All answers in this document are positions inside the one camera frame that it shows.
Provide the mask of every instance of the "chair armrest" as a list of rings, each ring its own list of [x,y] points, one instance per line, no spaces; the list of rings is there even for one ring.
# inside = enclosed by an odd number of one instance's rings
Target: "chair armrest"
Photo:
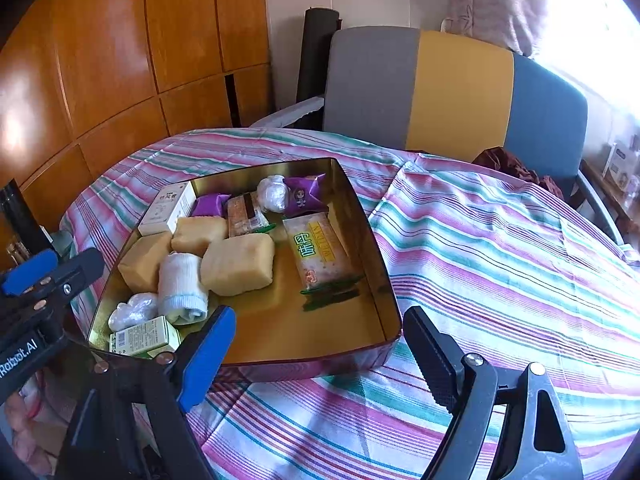
[[[613,240],[613,243],[619,246],[623,245],[625,242],[613,218],[609,214],[607,207],[581,171],[578,171],[576,183],[596,215],[596,225],[603,230],[604,234]]]
[[[324,106],[324,97],[312,97],[255,121],[252,128],[284,128]]]

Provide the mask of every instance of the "screw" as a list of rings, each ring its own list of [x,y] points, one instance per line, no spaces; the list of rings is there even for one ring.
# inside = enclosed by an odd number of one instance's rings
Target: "screw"
[[[109,369],[109,363],[107,361],[100,361],[94,365],[94,372],[97,374],[103,374]]]
[[[156,356],[156,363],[162,366],[170,365],[174,362],[173,352],[161,352]]]
[[[531,370],[531,373],[534,375],[544,375],[546,371],[545,365],[541,363],[531,363],[529,365],[529,370]]]
[[[482,359],[482,356],[480,354],[473,353],[465,355],[465,361],[471,366],[480,366],[482,363],[484,363],[484,359]]]

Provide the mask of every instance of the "purple snack package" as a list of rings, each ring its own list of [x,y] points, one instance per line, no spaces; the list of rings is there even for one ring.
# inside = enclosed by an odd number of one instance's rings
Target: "purple snack package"
[[[196,199],[191,216],[224,216],[226,201],[231,195],[211,193]]]
[[[320,200],[320,182],[324,173],[311,176],[290,176],[283,180],[289,188],[289,201],[284,209],[286,218],[302,214],[328,211],[328,207]]]

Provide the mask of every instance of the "wrapped pastry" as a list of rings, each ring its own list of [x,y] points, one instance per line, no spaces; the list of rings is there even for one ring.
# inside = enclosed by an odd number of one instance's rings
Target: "wrapped pastry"
[[[320,200],[320,183],[324,173],[312,176],[290,176],[283,179],[289,189],[289,199],[284,209],[284,216],[293,218],[311,212],[328,211],[328,207]]]
[[[160,264],[171,251],[169,231],[143,236],[125,254],[118,270],[132,292],[157,292]]]
[[[249,233],[212,242],[200,266],[200,281],[219,296],[236,296],[273,281],[275,243],[268,234]]]
[[[360,279],[326,213],[287,218],[284,227],[303,282],[302,294],[336,283],[352,285]]]
[[[196,199],[191,216],[224,216],[226,201],[231,195],[210,193]]]
[[[229,238],[248,233],[265,233],[275,227],[270,224],[258,204],[257,193],[244,193],[226,203]]]
[[[197,216],[178,218],[171,248],[179,253],[191,253],[203,257],[209,244],[224,240],[227,234],[226,220],[221,216]]]

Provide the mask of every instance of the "towel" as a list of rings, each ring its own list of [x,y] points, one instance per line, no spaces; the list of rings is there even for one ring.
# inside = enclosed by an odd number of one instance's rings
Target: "towel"
[[[174,325],[204,321],[208,293],[200,283],[200,262],[195,254],[170,253],[160,265],[158,314]]]

